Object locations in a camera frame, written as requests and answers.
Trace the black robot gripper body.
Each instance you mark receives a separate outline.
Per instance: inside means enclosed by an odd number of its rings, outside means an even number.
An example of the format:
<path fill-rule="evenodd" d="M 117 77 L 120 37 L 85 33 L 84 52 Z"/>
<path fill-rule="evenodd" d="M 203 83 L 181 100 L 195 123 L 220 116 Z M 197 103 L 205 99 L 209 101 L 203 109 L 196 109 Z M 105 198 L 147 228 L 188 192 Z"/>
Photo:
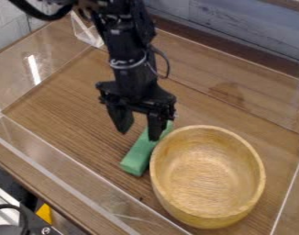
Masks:
<path fill-rule="evenodd" d="M 133 112 L 147 114 L 155 110 L 164 119 L 173 120 L 176 97 L 157 84 L 155 62 L 143 62 L 137 66 L 112 68 L 115 80 L 99 82 L 100 102 L 125 106 Z"/>

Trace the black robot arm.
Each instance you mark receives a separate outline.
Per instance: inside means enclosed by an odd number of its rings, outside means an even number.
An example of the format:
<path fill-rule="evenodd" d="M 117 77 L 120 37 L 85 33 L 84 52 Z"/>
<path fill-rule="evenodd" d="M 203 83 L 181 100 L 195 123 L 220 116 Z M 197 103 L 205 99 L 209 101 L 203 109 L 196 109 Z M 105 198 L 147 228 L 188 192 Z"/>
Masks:
<path fill-rule="evenodd" d="M 152 45 L 156 26 L 143 0 L 40 0 L 59 5 L 48 15 L 27 0 L 8 0 L 27 15 L 44 21 L 63 18 L 71 10 L 89 20 L 109 53 L 111 81 L 99 82 L 100 103 L 105 105 L 119 132 L 128 132 L 133 114 L 147 116 L 148 139 L 159 139 L 167 123 L 175 118 L 176 97 L 157 83 L 156 56 Z"/>

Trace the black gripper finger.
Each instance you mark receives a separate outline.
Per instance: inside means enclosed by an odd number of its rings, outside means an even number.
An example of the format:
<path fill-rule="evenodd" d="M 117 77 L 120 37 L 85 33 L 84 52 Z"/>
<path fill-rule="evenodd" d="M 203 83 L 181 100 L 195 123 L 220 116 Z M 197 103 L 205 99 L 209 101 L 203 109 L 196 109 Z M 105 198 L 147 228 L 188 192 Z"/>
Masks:
<path fill-rule="evenodd" d="M 151 111 L 147 114 L 147 122 L 148 122 L 148 138 L 151 141 L 157 141 L 161 135 L 161 132 L 167 128 L 167 117 L 163 113 L 157 111 Z"/>
<path fill-rule="evenodd" d="M 107 110 L 116 130 L 125 134 L 133 124 L 133 115 L 127 105 L 108 104 Z"/>

